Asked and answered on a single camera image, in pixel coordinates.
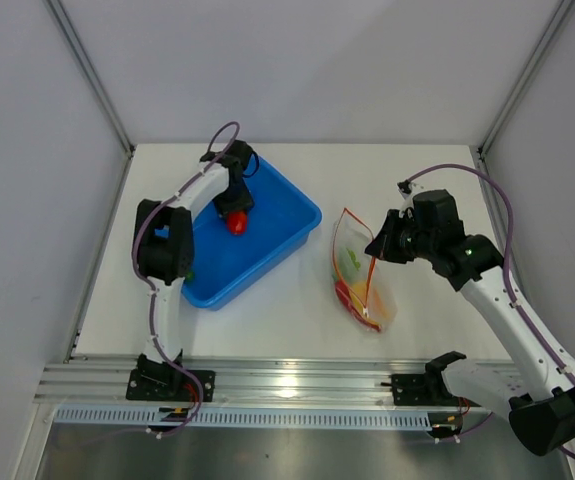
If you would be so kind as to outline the green grape bunch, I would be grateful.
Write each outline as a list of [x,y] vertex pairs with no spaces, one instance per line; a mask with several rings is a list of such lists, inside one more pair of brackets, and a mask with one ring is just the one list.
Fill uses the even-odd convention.
[[356,255],[355,251],[348,247],[341,249],[339,264],[346,269],[361,270],[360,258]]

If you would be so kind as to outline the clear zip top bag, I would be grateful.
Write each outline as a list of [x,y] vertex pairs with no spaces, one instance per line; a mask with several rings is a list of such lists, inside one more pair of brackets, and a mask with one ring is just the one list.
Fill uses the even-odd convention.
[[[379,285],[393,298],[391,286],[381,275],[377,260],[364,253],[365,247],[374,239],[372,230],[351,210],[344,208],[338,220],[334,223],[331,238],[331,273],[333,286],[337,280],[341,280],[348,286],[360,281],[365,281],[367,287],[373,284]],[[361,270],[343,268],[339,264],[341,249],[351,248],[360,258]]]

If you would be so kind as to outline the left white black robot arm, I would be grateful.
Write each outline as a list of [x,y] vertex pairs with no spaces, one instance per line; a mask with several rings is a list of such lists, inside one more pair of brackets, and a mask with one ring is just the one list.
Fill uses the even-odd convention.
[[180,322],[181,288],[193,270],[193,221],[208,206],[216,209],[228,231],[247,228],[253,197],[245,183],[250,162],[260,165],[251,146],[234,140],[221,152],[208,150],[198,171],[163,201],[145,199],[137,207],[131,260],[136,276],[149,286],[149,340],[137,361],[138,383],[164,400],[183,390]]

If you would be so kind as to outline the red chili pepper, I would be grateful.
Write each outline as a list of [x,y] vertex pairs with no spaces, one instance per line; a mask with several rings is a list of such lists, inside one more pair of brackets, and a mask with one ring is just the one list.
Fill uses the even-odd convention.
[[357,282],[348,286],[343,281],[337,280],[334,283],[334,290],[341,305],[354,320],[370,331],[377,333],[382,331],[381,325],[367,315],[368,310],[364,305],[367,293],[365,282]]

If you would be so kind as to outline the yellow orange mango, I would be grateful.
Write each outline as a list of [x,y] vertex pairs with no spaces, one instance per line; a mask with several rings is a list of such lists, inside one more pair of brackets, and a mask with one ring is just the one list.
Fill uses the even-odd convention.
[[367,307],[367,315],[369,318],[380,324],[382,331],[384,331],[393,322],[398,313],[398,307],[394,298],[376,284],[367,287],[364,305]]

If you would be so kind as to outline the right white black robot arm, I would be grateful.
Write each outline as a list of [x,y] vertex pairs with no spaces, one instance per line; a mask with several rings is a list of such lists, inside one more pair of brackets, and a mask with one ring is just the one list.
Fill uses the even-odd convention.
[[388,211],[366,254],[390,263],[428,261],[490,326],[520,374],[513,382],[456,351],[425,365],[435,403],[462,397],[506,420],[520,443],[544,456],[575,439],[575,359],[565,352],[504,269],[484,235],[468,235],[446,190],[399,185],[404,203]]

